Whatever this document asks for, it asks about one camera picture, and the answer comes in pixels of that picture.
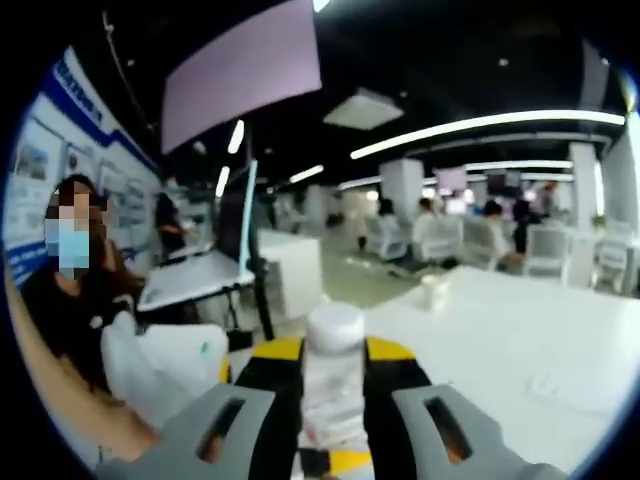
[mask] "ceiling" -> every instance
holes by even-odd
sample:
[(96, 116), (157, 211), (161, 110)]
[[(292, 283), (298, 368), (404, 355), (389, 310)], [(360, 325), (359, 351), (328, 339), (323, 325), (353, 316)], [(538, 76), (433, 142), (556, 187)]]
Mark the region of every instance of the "ceiling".
[[(144, 149), (165, 168), (177, 169), (185, 182), (215, 181), (222, 165), (243, 162), (242, 155), (226, 152), (234, 122), (198, 137), (207, 148), (206, 155), (194, 151), (190, 142), (162, 157), (157, 132), (164, 79), (211, 39), (277, 3), (229, 2), (225, 13), (204, 7), (194, 10), (190, 4), (188, 11), (170, 15), (108, 9), (115, 49), (140, 109), (134, 107), (118, 75), (101, 18), (95, 19), (94, 32), (75, 48), (105, 102)], [(511, 3), (518, 3), (518, 8)], [(323, 89), (244, 117), (252, 126), (259, 175), (270, 185), (282, 184), (317, 164), (324, 165), (325, 171), (314, 182), (336, 184), (367, 177), (377, 174), (381, 162), (407, 154), (423, 160), (427, 171), (465, 162), (566, 159), (566, 141), (424, 150), (470, 136), (585, 131), (585, 125), (574, 122), (504, 125), (351, 160), (349, 154), (357, 148), (433, 125), (495, 113), (578, 108), (582, 39), (573, 29), (533, 7), (525, 8), (522, 2), (333, 0), (316, 14), (315, 25)], [(508, 65), (501, 66), (505, 60)], [(359, 87), (393, 98), (404, 115), (371, 131), (324, 124), (325, 115)], [(615, 75), (609, 75), (601, 109), (625, 111)], [(615, 136), (618, 131), (591, 126), (588, 132)]]

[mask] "ceiling vent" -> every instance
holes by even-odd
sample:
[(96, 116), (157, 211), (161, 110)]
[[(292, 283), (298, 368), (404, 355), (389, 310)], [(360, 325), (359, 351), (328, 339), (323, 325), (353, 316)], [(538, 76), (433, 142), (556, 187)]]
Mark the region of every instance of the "ceiling vent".
[(360, 88), (355, 95), (324, 117), (324, 123), (358, 130), (373, 130), (403, 114), (391, 98)]

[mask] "white bottle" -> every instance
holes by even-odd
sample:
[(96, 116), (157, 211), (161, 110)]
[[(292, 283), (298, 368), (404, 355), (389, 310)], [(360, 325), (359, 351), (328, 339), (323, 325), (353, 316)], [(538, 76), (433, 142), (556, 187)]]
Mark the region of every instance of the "white bottle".
[(307, 319), (301, 447), (368, 451), (364, 429), (364, 314), (330, 303)]

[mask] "blue face mask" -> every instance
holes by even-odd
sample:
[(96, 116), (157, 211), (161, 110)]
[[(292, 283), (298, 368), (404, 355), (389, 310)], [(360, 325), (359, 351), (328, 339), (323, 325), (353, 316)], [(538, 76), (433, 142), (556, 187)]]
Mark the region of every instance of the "blue face mask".
[(48, 220), (45, 239), (49, 256), (58, 257), (60, 273), (74, 277), (89, 268), (89, 231), (76, 230), (73, 220)]

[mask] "pink screen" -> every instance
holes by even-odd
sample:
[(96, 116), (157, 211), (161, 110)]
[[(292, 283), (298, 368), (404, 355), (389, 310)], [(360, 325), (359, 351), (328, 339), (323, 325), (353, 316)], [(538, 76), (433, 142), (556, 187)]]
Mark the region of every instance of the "pink screen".
[(256, 108), (320, 88), (312, 2), (280, 4), (222, 34), (169, 75), (162, 151)]
[(438, 188), (464, 190), (467, 188), (467, 171), (464, 167), (436, 170)]

